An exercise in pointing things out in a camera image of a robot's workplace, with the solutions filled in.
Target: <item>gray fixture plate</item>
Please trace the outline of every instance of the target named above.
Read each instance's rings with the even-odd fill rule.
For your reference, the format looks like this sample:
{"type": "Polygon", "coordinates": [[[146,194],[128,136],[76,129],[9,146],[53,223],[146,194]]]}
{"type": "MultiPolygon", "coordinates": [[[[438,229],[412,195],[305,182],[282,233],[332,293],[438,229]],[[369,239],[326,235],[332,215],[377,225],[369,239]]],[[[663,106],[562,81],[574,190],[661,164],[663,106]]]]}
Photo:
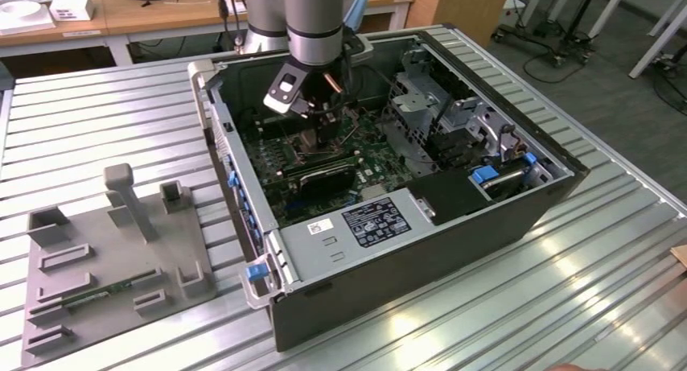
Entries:
{"type": "Polygon", "coordinates": [[[212,269],[194,207],[189,206],[166,214],[158,195],[146,196],[140,202],[160,234],[149,243],[145,243],[133,222],[121,229],[114,226],[106,214],[110,208],[101,208],[68,218],[69,223],[60,227],[69,237],[68,241],[50,244],[42,249],[33,241],[30,242],[21,352],[24,366],[37,365],[77,351],[214,297],[212,269]],[[82,244],[88,244],[92,249],[89,257],[50,270],[38,269],[41,257],[82,244]],[[197,286],[193,286],[193,291],[186,292],[192,296],[185,297],[178,286],[177,268],[181,270],[184,282],[189,282],[197,278],[196,262],[205,278],[205,289],[197,292],[197,286]],[[60,318],[56,314],[57,318],[41,321],[40,326],[28,321],[32,317],[30,310],[41,305],[36,301],[38,287],[44,289],[44,294],[52,294],[82,283],[85,273],[90,273],[94,278],[93,285],[81,292],[65,296],[68,298],[157,268],[162,271],[157,281],[141,281],[118,293],[69,308],[66,315],[60,318]],[[165,303],[160,303],[158,307],[138,308],[137,312],[133,300],[157,291],[164,291],[165,303]],[[69,340],[60,340],[61,344],[45,346],[46,350],[36,355],[28,353],[25,349],[29,339],[58,325],[73,333],[69,340]]]}

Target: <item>circuit board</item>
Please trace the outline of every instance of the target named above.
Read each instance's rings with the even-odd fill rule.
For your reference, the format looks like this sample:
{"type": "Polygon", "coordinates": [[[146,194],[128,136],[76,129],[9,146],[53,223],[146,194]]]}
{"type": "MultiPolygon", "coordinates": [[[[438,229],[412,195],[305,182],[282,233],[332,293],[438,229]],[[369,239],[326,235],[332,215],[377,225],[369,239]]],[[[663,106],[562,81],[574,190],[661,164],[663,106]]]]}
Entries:
{"type": "Polygon", "coordinates": [[[374,115],[365,111],[353,117],[342,116],[330,145],[316,152],[298,152],[297,134],[244,139],[244,146],[280,227],[390,192],[413,178],[401,155],[385,141],[374,115]],[[316,199],[297,198],[302,177],[349,166],[354,167],[354,181],[346,190],[316,199]]]}

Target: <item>barcode sticker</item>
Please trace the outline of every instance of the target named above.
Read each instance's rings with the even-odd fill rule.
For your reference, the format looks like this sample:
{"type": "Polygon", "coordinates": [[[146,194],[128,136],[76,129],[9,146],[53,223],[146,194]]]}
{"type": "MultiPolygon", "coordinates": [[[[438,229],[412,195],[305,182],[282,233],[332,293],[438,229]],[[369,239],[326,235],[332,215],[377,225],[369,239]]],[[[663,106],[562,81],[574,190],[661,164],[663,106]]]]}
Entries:
{"type": "Polygon", "coordinates": [[[328,218],[308,225],[310,236],[333,228],[332,220],[328,218]]]}
{"type": "Polygon", "coordinates": [[[80,37],[82,35],[100,35],[100,31],[70,31],[69,33],[62,33],[62,37],[80,37]]]}

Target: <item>metal table surface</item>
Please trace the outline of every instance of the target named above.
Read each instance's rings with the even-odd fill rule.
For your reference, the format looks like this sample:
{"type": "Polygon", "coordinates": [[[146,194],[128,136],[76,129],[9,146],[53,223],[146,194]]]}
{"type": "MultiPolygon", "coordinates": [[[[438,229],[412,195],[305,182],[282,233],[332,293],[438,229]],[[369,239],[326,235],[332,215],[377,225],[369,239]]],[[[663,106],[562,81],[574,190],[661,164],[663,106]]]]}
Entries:
{"type": "Polygon", "coordinates": [[[2,99],[0,369],[17,369],[26,212],[106,205],[100,171],[125,161],[136,192],[193,188],[220,295],[42,369],[544,369],[687,366],[687,280],[668,249],[687,209],[456,31],[426,28],[592,169],[524,238],[293,350],[273,349],[236,277],[228,210],[193,111],[192,59],[18,80],[2,99]]]}

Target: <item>motherboard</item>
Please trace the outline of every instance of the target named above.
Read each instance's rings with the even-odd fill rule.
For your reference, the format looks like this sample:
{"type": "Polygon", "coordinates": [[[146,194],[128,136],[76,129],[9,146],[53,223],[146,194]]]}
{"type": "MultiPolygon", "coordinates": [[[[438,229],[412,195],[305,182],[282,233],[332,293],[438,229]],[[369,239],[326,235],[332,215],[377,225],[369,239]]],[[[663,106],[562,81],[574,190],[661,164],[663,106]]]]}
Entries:
{"type": "Polygon", "coordinates": [[[412,180],[404,156],[380,131],[377,114],[344,110],[332,140],[316,150],[306,150],[298,133],[285,129],[268,138],[260,127],[244,132],[245,151],[281,227],[392,192],[412,180]]]}

